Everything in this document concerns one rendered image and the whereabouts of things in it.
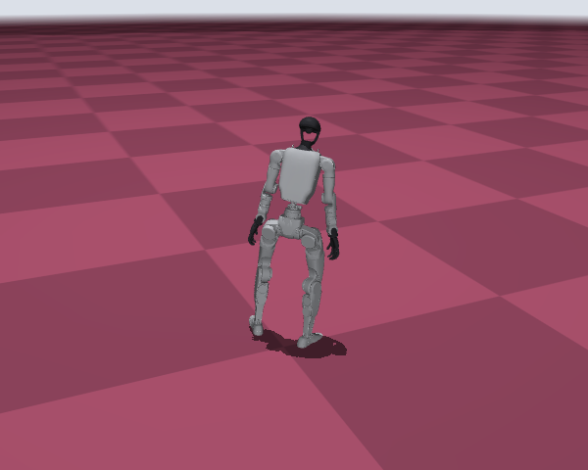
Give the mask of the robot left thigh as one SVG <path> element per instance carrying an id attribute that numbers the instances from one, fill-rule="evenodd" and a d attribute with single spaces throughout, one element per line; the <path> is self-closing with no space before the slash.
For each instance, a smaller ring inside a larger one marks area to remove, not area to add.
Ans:
<path id="1" fill-rule="evenodd" d="M 279 235 L 277 235 L 278 219 L 269 219 L 262 229 L 262 236 L 260 240 L 258 267 L 262 268 L 261 282 L 270 281 L 272 278 L 272 268 L 270 268 L 270 261 L 273 255 L 275 244 Z"/>

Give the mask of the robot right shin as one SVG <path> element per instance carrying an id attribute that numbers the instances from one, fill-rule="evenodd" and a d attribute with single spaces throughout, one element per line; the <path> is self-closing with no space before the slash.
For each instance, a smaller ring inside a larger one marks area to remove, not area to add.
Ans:
<path id="1" fill-rule="evenodd" d="M 303 336 L 306 334 L 306 338 L 308 339 L 312 336 L 315 317 L 319 311 L 320 297 L 321 285 L 318 281 L 314 281 L 310 288 L 310 294 L 304 294 L 302 298 L 304 314 Z"/>

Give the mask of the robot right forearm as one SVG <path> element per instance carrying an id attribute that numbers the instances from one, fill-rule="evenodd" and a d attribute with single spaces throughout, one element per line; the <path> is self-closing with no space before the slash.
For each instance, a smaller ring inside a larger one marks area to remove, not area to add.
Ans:
<path id="1" fill-rule="evenodd" d="M 331 229 L 336 228 L 338 232 L 338 228 L 336 226 L 336 195 L 333 193 L 333 204 L 327 205 L 324 207 L 325 211 L 325 222 L 326 222 L 326 232 L 331 235 Z"/>

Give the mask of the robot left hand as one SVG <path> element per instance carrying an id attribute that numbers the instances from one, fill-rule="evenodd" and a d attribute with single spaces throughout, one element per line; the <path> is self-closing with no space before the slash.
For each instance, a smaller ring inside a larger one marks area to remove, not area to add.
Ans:
<path id="1" fill-rule="evenodd" d="M 256 218 L 254 219 L 254 224 L 251 227 L 250 234 L 249 234 L 249 237 L 248 237 L 248 242 L 252 246 L 254 246 L 255 245 L 254 243 L 256 243 L 256 241 L 254 240 L 254 233 L 256 233 L 256 235 L 258 235 L 257 229 L 258 229 L 259 225 L 262 225 L 262 221 L 263 220 L 264 219 L 263 219 L 263 217 L 261 215 L 259 215 L 257 217 L 257 219 Z"/>

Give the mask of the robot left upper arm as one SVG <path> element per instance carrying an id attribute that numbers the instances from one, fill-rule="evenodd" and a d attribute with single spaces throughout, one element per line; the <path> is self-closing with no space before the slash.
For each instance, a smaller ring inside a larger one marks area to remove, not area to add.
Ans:
<path id="1" fill-rule="evenodd" d="M 275 182 L 278 177 L 282 157 L 285 150 L 274 150 L 269 157 L 269 168 L 267 172 L 267 182 L 265 185 L 265 192 L 275 194 L 278 184 Z"/>

